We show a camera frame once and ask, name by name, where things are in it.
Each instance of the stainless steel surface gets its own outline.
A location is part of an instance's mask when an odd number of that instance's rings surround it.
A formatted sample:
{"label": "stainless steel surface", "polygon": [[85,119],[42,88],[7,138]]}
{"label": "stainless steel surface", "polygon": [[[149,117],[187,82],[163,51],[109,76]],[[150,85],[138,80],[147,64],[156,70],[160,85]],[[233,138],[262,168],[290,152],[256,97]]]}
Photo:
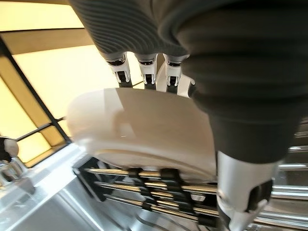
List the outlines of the stainless steel surface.
{"label": "stainless steel surface", "polygon": [[308,170],[308,164],[283,164],[279,165],[279,170],[283,171],[302,171],[302,170]]}
{"label": "stainless steel surface", "polygon": [[255,223],[293,230],[308,230],[308,217],[303,215],[264,211],[255,219]]}
{"label": "stainless steel surface", "polygon": [[[107,196],[108,199],[125,203],[128,205],[134,205],[141,207],[141,201],[130,200],[126,198],[121,198],[118,196]],[[162,202],[159,201],[162,205],[168,205],[170,207],[176,207],[172,202]],[[154,212],[163,213],[167,215],[176,216],[179,218],[188,219],[191,221],[198,221],[196,216],[187,215],[178,211],[169,210],[165,208],[160,208],[155,205],[151,205],[151,209]],[[194,208],[194,211],[200,214],[206,214],[213,217],[218,217],[218,212],[213,209],[205,209],[205,208]],[[259,214],[257,218],[255,218],[254,224],[263,225],[263,226],[274,226],[285,229],[293,229],[293,230],[308,230],[308,217],[303,215],[293,215],[293,214],[285,214],[285,213],[274,213],[264,211]]]}

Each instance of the robotic hand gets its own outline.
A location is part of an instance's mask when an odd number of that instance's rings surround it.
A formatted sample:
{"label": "robotic hand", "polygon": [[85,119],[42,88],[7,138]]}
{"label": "robotic hand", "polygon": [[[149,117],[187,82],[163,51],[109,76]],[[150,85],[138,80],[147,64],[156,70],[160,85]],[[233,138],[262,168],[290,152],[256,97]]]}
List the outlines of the robotic hand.
{"label": "robotic hand", "polygon": [[190,55],[181,68],[193,79],[192,99],[209,114],[219,215],[231,231],[244,230],[269,201],[277,165],[307,114],[308,2],[70,2],[106,60],[126,51]]}

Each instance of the chrome part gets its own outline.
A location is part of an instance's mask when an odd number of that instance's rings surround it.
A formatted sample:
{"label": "chrome part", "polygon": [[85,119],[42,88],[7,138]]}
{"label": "chrome part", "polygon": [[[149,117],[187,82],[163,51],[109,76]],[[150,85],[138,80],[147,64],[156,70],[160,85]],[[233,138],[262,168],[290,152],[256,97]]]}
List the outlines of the chrome part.
{"label": "chrome part", "polygon": [[255,219],[256,224],[293,230],[308,230],[308,217],[264,211]]}
{"label": "chrome part", "polygon": [[[98,169],[98,168],[88,168],[85,171],[89,173],[95,174],[108,174],[108,175],[116,175],[116,176],[128,176],[128,171],[121,170],[121,169]],[[140,173],[141,177],[145,178],[160,178],[160,173],[158,171],[142,171]],[[120,184],[117,185],[110,185],[105,184],[102,182],[98,182],[102,187],[118,187],[115,189],[121,189],[126,191],[135,192],[134,186],[123,186]],[[167,189],[167,185],[161,181],[145,181],[145,185],[151,188],[157,189]],[[216,194],[217,193],[217,186],[210,185],[210,184],[203,184],[203,185],[189,185],[185,184],[182,185],[182,189],[186,192],[190,192],[193,194],[201,195],[201,194]],[[156,193],[157,196],[163,198],[172,198],[171,194],[167,195],[163,192],[153,192]],[[271,194],[272,198],[277,199],[292,199],[292,200],[308,200],[308,187],[300,187],[300,186],[273,186],[273,192]]]}
{"label": "chrome part", "polygon": [[130,200],[118,196],[110,196],[110,195],[104,195],[107,199],[112,200],[112,201],[117,201],[121,203],[125,203],[127,205],[133,205],[133,206],[138,206],[141,207],[143,202],[142,201],[136,201],[136,200]]}
{"label": "chrome part", "polygon": [[308,146],[293,146],[289,148],[290,153],[306,152],[308,151]]}
{"label": "chrome part", "polygon": [[209,215],[209,216],[219,218],[219,213],[218,213],[217,210],[208,209],[208,208],[200,208],[200,207],[195,207],[195,208],[193,208],[193,210],[196,213],[200,213],[200,214]]}
{"label": "chrome part", "polygon": [[181,213],[181,212],[177,212],[177,211],[173,211],[173,210],[168,210],[168,209],[160,208],[160,207],[157,207],[155,205],[152,205],[151,208],[152,208],[152,210],[154,212],[157,212],[157,213],[163,213],[163,214],[167,214],[167,215],[171,215],[171,216],[175,216],[175,217],[178,217],[178,218],[183,218],[183,219],[187,219],[187,220],[191,220],[191,221],[195,221],[195,222],[198,221],[197,217],[191,216],[191,215],[187,215],[185,213]]}
{"label": "chrome part", "polygon": [[308,170],[308,164],[282,164],[279,165],[281,171],[302,171]]}
{"label": "chrome part", "polygon": [[128,171],[121,169],[85,168],[85,171],[95,174],[107,174],[113,176],[128,176]]}
{"label": "chrome part", "polygon": [[151,192],[151,194],[153,196],[158,196],[158,197],[161,197],[161,198],[168,198],[168,199],[173,198],[172,194],[167,193],[167,192],[156,192],[156,191],[153,191],[153,192]]}
{"label": "chrome part", "polygon": [[104,183],[104,182],[94,182],[96,185],[103,187],[103,188],[108,188],[108,189],[119,189],[123,191],[129,191],[133,193],[140,193],[139,187],[136,186],[128,186],[128,185],[121,185],[121,184],[109,184],[109,183]]}
{"label": "chrome part", "polygon": [[141,171],[139,173],[140,177],[146,177],[146,178],[160,178],[160,172],[159,171]]}
{"label": "chrome part", "polygon": [[298,131],[294,136],[295,138],[308,137],[308,131]]}

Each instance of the metal rod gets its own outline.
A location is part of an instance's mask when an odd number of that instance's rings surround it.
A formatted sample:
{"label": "metal rod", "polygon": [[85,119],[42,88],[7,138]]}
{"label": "metal rod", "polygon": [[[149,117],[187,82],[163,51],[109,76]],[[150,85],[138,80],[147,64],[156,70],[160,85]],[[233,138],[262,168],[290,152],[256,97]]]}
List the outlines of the metal rod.
{"label": "metal rod", "polygon": [[[121,170],[121,169],[85,169],[87,172],[96,173],[96,174],[109,174],[109,175],[117,175],[117,176],[127,176],[128,171]],[[140,174],[143,177],[154,176],[158,177],[158,171],[142,171]],[[167,189],[167,185],[161,181],[146,181],[145,185],[148,187],[159,188],[159,189]],[[182,189],[184,191],[190,193],[203,193],[203,194],[216,194],[217,186],[216,185],[182,185]],[[308,200],[308,190],[301,189],[300,191],[296,190],[294,187],[292,190],[281,190],[279,187],[273,187],[272,198],[276,199],[291,199],[291,200]],[[170,198],[168,195],[161,195],[165,198]]]}
{"label": "metal rod", "polygon": [[295,138],[308,137],[308,131],[298,131],[294,136]]}
{"label": "metal rod", "polygon": [[308,192],[308,186],[288,186],[288,185],[274,185],[273,190],[289,190],[289,191],[307,191]]}
{"label": "metal rod", "polygon": [[285,214],[263,211],[255,219],[258,225],[266,225],[293,230],[308,230],[308,217],[297,214]]}
{"label": "metal rod", "polygon": [[29,89],[33,97],[36,99],[36,101],[38,102],[38,104],[40,105],[44,113],[47,115],[52,125],[56,127],[60,135],[66,141],[66,143],[71,143],[71,140],[69,139],[67,134],[64,132],[62,127],[58,124],[57,120],[53,117],[50,110],[47,108],[47,106],[45,105],[43,100],[40,98],[38,93],[35,91],[35,89],[33,88],[31,83],[29,82],[29,80],[27,79],[27,77],[25,76],[25,74],[23,73],[23,71],[21,70],[17,62],[15,61],[15,59],[13,58],[10,50],[7,48],[5,42],[3,41],[1,37],[0,37],[0,49],[3,51],[3,54],[10,60],[11,64],[13,65],[17,73],[19,74],[20,78],[23,80],[24,84],[27,86],[27,88]]}
{"label": "metal rod", "polygon": [[[123,184],[109,184],[109,183],[105,183],[105,182],[100,182],[100,181],[96,181],[94,182],[96,185],[103,187],[103,188],[108,188],[108,189],[118,189],[118,190],[122,190],[122,191],[128,191],[128,192],[132,192],[132,193],[140,193],[141,190],[139,187],[137,186],[131,186],[131,185],[123,185]],[[168,198],[168,199],[173,199],[173,196],[171,193],[167,193],[167,192],[158,192],[158,191],[151,191],[151,194],[153,196],[158,196],[161,198]]]}
{"label": "metal rod", "polygon": [[283,164],[283,165],[279,165],[279,170],[283,170],[283,171],[308,170],[308,164]]}
{"label": "metal rod", "polygon": [[[138,207],[142,207],[143,202],[135,201],[130,199],[125,199],[117,196],[110,196],[105,195],[107,199],[125,203],[128,205],[134,205]],[[172,202],[162,202],[160,204],[165,204],[169,206],[173,206]],[[179,218],[188,219],[191,221],[198,221],[198,217],[187,215],[178,211],[172,211],[165,208],[160,208],[155,205],[151,205],[151,209],[154,212],[168,214],[172,216],[176,216]],[[196,213],[206,214],[213,217],[218,217],[218,212],[212,209],[205,209],[205,208],[194,208]],[[293,229],[293,230],[308,230],[308,217],[303,215],[295,215],[295,214],[285,214],[285,213],[274,213],[269,211],[264,211],[259,214],[259,216],[254,220],[254,224],[261,225],[261,226],[274,226],[286,229]]]}
{"label": "metal rod", "polygon": [[44,129],[46,129],[46,128],[49,128],[50,126],[52,126],[52,123],[44,124],[44,125],[38,127],[37,129],[35,129],[35,130],[33,130],[33,131],[31,131],[31,132],[29,132],[29,133],[27,133],[27,134],[25,134],[25,135],[23,135],[23,136],[17,138],[16,141],[17,141],[17,142],[18,142],[18,141],[21,141],[21,140],[23,140],[23,139],[25,139],[25,138],[27,138],[27,137],[29,137],[29,136],[34,135],[34,134],[37,133],[37,132],[40,132],[40,131],[42,131],[42,130],[44,130]]}
{"label": "metal rod", "polygon": [[95,174],[106,174],[114,176],[128,176],[128,171],[121,169],[100,169],[100,168],[85,168],[86,172]]}
{"label": "metal rod", "polygon": [[175,217],[178,217],[178,218],[183,218],[183,219],[187,219],[187,220],[198,222],[198,217],[195,217],[195,216],[192,216],[192,215],[187,215],[185,213],[181,213],[181,212],[178,212],[178,211],[173,211],[173,210],[169,210],[169,209],[165,209],[165,208],[160,208],[160,207],[157,207],[155,205],[152,205],[151,209],[154,212],[157,212],[157,213],[168,214],[168,215],[175,216]]}
{"label": "metal rod", "polygon": [[308,146],[293,146],[289,148],[290,153],[299,153],[308,151]]}
{"label": "metal rod", "polygon": [[128,192],[133,192],[133,193],[140,193],[141,190],[139,187],[136,186],[128,186],[128,185],[121,185],[121,184],[109,184],[109,183],[104,183],[104,182],[99,182],[96,181],[94,182],[96,185],[103,187],[103,188],[108,188],[108,189],[119,189],[123,191],[128,191]]}

